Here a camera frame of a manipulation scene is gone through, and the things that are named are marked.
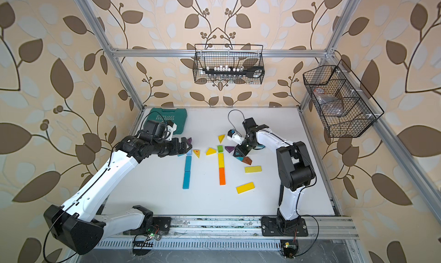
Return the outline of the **dark purple triangle block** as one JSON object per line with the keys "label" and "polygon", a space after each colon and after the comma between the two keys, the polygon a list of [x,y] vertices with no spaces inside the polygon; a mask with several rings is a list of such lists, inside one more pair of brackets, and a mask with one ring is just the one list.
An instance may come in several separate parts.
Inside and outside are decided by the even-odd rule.
{"label": "dark purple triangle block", "polygon": [[233,147],[233,146],[225,146],[225,150],[226,150],[228,153],[232,153],[232,152],[235,150],[235,147]]}

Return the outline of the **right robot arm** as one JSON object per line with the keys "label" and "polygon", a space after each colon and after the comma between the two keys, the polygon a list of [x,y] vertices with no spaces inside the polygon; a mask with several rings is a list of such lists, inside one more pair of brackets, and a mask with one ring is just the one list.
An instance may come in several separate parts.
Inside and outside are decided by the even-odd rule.
{"label": "right robot arm", "polygon": [[300,222],[298,205],[302,192],[316,178],[307,147],[302,141],[282,138],[265,124],[257,125],[253,118],[245,119],[242,125],[244,136],[235,128],[227,133],[227,138],[237,144],[233,156],[244,159],[257,148],[267,148],[275,153],[281,182],[276,223],[280,230],[291,229]]}

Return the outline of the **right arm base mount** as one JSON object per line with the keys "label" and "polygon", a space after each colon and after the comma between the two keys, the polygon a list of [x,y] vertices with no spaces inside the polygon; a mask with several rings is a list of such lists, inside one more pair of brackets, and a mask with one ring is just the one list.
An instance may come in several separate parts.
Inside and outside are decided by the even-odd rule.
{"label": "right arm base mount", "polygon": [[308,229],[303,218],[287,221],[278,212],[276,217],[262,217],[261,229],[264,237],[307,237]]}

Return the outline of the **yellow small block bottom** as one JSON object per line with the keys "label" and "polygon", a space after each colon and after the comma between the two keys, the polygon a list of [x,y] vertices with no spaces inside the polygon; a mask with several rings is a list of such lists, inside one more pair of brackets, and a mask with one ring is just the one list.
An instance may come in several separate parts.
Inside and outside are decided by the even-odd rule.
{"label": "yellow small block bottom", "polygon": [[218,136],[218,140],[219,140],[219,143],[220,143],[220,144],[222,144],[224,138],[225,138],[225,135],[224,135],[224,134]]}

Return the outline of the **long yellow block diagonal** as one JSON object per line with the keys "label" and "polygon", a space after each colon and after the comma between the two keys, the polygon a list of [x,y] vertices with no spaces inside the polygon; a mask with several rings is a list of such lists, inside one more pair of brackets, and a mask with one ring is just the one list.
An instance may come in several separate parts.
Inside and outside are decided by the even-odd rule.
{"label": "long yellow block diagonal", "polygon": [[218,166],[219,168],[225,167],[224,153],[218,153]]}

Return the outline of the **brown house-shaped block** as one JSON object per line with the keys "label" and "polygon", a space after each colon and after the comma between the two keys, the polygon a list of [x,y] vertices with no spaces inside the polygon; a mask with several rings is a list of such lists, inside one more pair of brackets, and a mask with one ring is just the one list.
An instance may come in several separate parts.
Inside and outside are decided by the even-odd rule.
{"label": "brown house-shaped block", "polygon": [[247,156],[242,159],[242,162],[247,164],[247,165],[252,165],[252,159],[250,157],[247,157]]}

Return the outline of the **orange rectangular block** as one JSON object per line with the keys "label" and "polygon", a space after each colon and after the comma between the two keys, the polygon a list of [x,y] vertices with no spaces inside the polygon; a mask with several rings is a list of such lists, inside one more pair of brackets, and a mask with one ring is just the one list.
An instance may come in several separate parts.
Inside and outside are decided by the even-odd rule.
{"label": "orange rectangular block", "polygon": [[226,184],[225,169],[219,168],[219,185],[224,186]]}

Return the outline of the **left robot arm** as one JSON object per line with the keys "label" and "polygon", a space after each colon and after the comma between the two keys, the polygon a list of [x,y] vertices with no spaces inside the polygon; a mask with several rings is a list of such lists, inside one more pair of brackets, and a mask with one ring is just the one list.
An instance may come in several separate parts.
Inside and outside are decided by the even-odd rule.
{"label": "left robot arm", "polygon": [[185,155],[192,150],[187,138],[173,136],[176,127],[172,121],[148,120],[144,129],[120,141],[109,160],[75,195],[61,206],[51,205],[45,211],[48,234],[77,254],[85,255],[116,234],[146,235],[159,230],[153,212],[140,205],[120,214],[99,215],[98,211],[121,180],[149,156]]}

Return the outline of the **teal long block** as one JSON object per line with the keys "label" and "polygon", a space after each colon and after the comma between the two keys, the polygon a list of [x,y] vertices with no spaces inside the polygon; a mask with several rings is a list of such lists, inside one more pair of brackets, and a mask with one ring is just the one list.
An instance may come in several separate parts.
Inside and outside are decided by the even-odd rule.
{"label": "teal long block", "polygon": [[183,178],[183,189],[184,190],[188,190],[189,189],[190,177],[191,177],[191,172],[190,171],[185,171],[184,172],[184,178]]}
{"label": "teal long block", "polygon": [[190,172],[191,171],[191,163],[192,163],[192,156],[186,156],[184,172]]}

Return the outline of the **yellow small block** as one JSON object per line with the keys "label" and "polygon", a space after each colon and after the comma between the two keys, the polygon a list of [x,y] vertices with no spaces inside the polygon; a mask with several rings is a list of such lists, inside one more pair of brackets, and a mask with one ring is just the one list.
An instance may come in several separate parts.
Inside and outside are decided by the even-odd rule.
{"label": "yellow small block", "polygon": [[208,150],[206,151],[206,155],[210,156],[210,155],[215,155],[217,153],[217,150],[214,148],[208,148]]}
{"label": "yellow small block", "polygon": [[218,136],[218,140],[219,140],[219,143],[220,143],[220,144],[222,144],[224,138],[225,138],[225,135],[224,135],[224,134]]}

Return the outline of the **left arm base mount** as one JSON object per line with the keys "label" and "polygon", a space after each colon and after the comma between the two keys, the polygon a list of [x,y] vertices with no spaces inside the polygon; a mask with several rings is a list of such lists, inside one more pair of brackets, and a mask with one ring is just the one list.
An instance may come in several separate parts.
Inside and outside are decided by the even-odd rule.
{"label": "left arm base mount", "polygon": [[133,206],[133,209],[143,213],[144,219],[139,228],[124,231],[123,235],[166,235],[169,233],[171,228],[171,217],[154,217],[152,211],[140,205]]}

